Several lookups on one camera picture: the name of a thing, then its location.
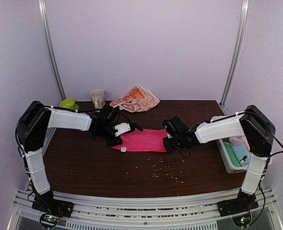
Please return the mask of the pink microfiber towel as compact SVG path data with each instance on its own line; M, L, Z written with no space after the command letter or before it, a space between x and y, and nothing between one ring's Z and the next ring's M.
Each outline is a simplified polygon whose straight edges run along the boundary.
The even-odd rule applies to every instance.
M163 144L163 139L166 137L165 130L135 130L121 135L122 144L111 148L129 152L166 152Z

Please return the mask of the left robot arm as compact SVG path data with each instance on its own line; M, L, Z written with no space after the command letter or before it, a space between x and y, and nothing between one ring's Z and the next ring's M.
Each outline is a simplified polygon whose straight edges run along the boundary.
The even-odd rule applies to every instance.
M32 208L53 215L70 217L74 204L56 200L47 179L43 147L50 128L89 131L94 137L103 137L113 145L121 143L120 136L132 131L129 123L115 123L119 114L113 108L79 112L61 107L43 105L33 101L19 118L15 128L18 150L24 160L35 198Z

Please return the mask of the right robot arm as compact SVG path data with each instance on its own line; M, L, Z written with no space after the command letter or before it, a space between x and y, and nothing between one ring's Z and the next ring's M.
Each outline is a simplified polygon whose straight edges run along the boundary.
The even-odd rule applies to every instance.
M274 124L255 106L230 116L217 116L188 127L178 116L163 121L167 152L190 150L192 147L223 138L245 136L250 147L250 160L238 195L218 202L220 216L248 212L257 208L255 192L268 167L275 134Z

